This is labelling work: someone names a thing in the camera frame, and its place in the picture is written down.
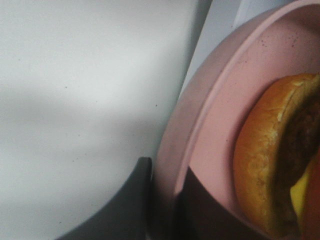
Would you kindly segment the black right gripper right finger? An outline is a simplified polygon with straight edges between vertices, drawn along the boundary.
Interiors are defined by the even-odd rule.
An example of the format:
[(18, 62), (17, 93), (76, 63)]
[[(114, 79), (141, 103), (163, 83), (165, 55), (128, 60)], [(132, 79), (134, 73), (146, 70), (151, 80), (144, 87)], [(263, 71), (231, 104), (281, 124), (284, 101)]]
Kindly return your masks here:
[(236, 219), (205, 190), (191, 169), (178, 196), (175, 240), (239, 240)]

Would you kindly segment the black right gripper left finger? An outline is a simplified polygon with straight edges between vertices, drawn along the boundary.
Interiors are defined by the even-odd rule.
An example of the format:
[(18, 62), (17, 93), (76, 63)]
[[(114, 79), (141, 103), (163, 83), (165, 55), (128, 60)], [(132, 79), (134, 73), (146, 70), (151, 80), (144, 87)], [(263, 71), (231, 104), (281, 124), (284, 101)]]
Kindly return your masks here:
[(145, 240), (152, 159), (140, 157), (116, 195), (60, 240)]

